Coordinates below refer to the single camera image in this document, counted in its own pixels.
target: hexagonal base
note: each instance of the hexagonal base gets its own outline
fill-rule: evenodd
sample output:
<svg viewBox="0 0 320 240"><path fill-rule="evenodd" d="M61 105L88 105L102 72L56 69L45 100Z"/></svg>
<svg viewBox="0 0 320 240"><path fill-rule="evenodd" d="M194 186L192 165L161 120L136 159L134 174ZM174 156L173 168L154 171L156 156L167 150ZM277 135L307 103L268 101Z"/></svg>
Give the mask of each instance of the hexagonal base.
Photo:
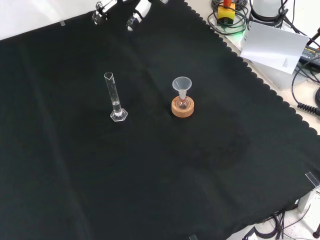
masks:
<svg viewBox="0 0 320 240"><path fill-rule="evenodd" d="M113 121L115 122L120 122L120 121L124 121L126 119L126 117L128 116L128 113L125 109L122 108L122 115L117 116L115 114L115 110L112 111L110 118L112 118Z"/></svg>

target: coiled cord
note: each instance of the coiled cord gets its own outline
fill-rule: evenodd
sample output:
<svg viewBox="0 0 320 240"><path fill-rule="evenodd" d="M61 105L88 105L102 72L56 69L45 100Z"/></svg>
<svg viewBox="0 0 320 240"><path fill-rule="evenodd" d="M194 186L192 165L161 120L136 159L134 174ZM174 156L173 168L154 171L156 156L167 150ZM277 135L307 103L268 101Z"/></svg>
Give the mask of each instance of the coiled cord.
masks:
<svg viewBox="0 0 320 240"><path fill-rule="evenodd" d="M298 104L298 108L299 109L302 109L302 110L305 110L306 112L309 112L311 114L315 114L315 115L318 115L320 116L320 108L318 107L314 107L314 106L310 106L310 105L306 105L306 104L303 104L301 102L298 102L296 96L295 96L295 93L294 93L294 84L295 84L295 80L296 80L296 77L298 75L298 73L300 73L301 69L303 69L304 67L306 67L309 63L312 63L313 61L317 60L317 59L320 59L320 56L318 57L315 57L309 61L307 61L302 67L299 67L299 70L296 71L294 77L293 77L293 80L292 80L292 84L291 84L291 93L292 93L292 96L293 96L293 99L296 101L296 103Z"/></svg>

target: liquid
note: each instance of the liquid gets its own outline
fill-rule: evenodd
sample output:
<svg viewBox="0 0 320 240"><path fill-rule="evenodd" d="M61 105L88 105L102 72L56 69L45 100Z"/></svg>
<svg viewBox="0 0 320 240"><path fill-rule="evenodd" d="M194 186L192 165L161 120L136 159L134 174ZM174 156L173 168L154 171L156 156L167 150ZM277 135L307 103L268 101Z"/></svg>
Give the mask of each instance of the liquid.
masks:
<svg viewBox="0 0 320 240"><path fill-rule="evenodd" d="M116 116L120 116L122 114L121 106L119 101L112 102L113 110Z"/></svg>

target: clear plastic funnel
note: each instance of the clear plastic funnel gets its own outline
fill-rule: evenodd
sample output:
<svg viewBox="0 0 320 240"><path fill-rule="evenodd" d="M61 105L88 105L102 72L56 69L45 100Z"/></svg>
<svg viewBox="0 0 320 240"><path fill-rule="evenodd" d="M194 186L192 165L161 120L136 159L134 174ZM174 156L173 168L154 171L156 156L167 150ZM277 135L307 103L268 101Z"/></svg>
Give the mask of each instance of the clear plastic funnel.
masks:
<svg viewBox="0 0 320 240"><path fill-rule="evenodd" d="M179 92L179 98L176 100L175 105L180 109L187 109L190 106L190 100L187 97L187 90L192 86L192 81L185 76L180 76L173 80L173 88Z"/></svg>

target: table surface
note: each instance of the table surface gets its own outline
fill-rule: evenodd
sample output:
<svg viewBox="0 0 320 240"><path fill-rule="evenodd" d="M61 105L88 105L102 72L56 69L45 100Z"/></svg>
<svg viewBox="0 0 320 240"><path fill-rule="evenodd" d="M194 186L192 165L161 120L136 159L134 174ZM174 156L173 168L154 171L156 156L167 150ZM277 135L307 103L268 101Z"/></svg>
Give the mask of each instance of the table surface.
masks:
<svg viewBox="0 0 320 240"><path fill-rule="evenodd" d="M0 3L0 40L15 36L33 29L44 27L71 17L75 17L86 12L92 11L97 0L4 0ZM204 20L207 21L208 15L212 12L211 0L185 0ZM304 31L307 35L313 36L318 29L318 9L320 2L312 0L314 7L309 8L304 5L303 0L296 0L295 25L298 29ZM288 1L289 9L292 9L293 0ZM226 37L221 36L227 45L238 55L240 51ZM262 78L266 84L276 91L276 93L288 102L291 107L296 109L297 113L308 122L310 127L320 133L320 119L312 114L306 113L297 108L291 90L278 90L272 83L272 80L263 74L250 61L246 61L253 71ZM316 106L314 96L318 86L310 81L298 84L294 91L299 101Z"/></svg>
<svg viewBox="0 0 320 240"><path fill-rule="evenodd" d="M193 226L196 223L195 230L189 227L190 232L186 234L180 228L178 232L185 234L180 237L185 239L197 229L205 228L223 239L239 230L240 225L252 224L311 189L304 174L318 171L314 149L319 139L314 131L308 129L274 92L269 91L241 59L227 51L212 31L205 30L205 25L198 21L196 15L183 8L182 1L170 4L183 10L182 16L176 19L174 7L157 5L158 9L154 9L156 14L150 15L153 23L163 11L168 11L170 16L164 19L166 27L160 29L162 32L150 21L144 24L147 29L137 30L133 34L135 37L128 38L128 32L119 27L131 14L124 9L117 18L121 22L114 20L102 28L95 28L89 21L91 15L86 14L66 21L66 27L56 24L1 45L0 50L4 54L0 55L0 63L5 70L0 74L7 81L4 81L0 96L8 107L2 109L7 118L1 119L1 137L7 141L1 138L0 144L5 146L1 154L12 161L4 161L1 170L5 174L1 177L6 181L0 182L5 183L6 191L15 194L12 202L3 199L9 206L3 207L6 210L3 214L10 217L6 224L10 225L7 230L11 234L16 234L17 216L24 217L30 209L39 211L30 214L37 221L21 217L20 227L43 224L54 228L54 224L39 222L38 215L43 221L48 221L47 212L42 209L57 209L65 216L66 211L59 204L51 204L58 198L58 203L63 206L66 199L70 201L72 207L66 208L70 214L77 213L79 221L84 219L84 213L74 203L77 200L81 202L91 226L101 236L105 234L106 218L112 226L115 224L113 216L117 216L116 221L119 222L136 223L136 216L142 215L146 224L152 224L154 228L149 227L141 234L157 234L154 239L164 239L158 234L163 234L161 224L174 226L180 222L181 216L195 211L197 218L186 219ZM189 31L197 34L190 37ZM164 41L174 38L176 41ZM237 63L234 71L221 70L226 67L221 59ZM122 64L129 70L123 71ZM116 127L109 118L109 111L106 111L108 96L101 80L106 66L117 73L117 87L124 96L121 101L130 116L123 125ZM184 122L171 117L170 108L163 104L171 102L169 89L172 79L181 73L194 80L190 93L197 100L198 109L197 114ZM10 101L12 96L19 97ZM207 114L208 109L213 111L212 115ZM270 121L281 124L273 125ZM146 126L153 127L146 131ZM17 143L20 143L21 150L16 149ZM120 156L117 151L119 143L123 144ZM190 154L181 149L185 146ZM141 154L141 149L149 151L148 154ZM132 161L131 156L142 157ZM284 177L283 169L288 166L290 169ZM179 173L163 177L164 168L178 169ZM274 174L272 183L266 180L271 173ZM6 184L12 181L16 190L13 193L8 187L10 185ZM296 187L287 188L289 184ZM107 189L103 191L106 195L101 195L101 189ZM132 191L133 204L128 201L126 194L131 194L128 189ZM60 198L64 191L66 199ZM150 200L152 194L155 194L152 199L156 202ZM40 202L39 206L32 205L34 202ZM135 208L129 218L128 209L123 205L128 209ZM159 209L174 222L157 225L155 216ZM209 215L208 219L217 221L217 227L213 227L215 225L211 222L199 226L198 219L207 223L206 215ZM66 231L70 225L73 226L72 223L70 221L66 225ZM120 225L110 232L115 236L128 234L120 229ZM169 229L168 232L176 234L177 229Z"/></svg>

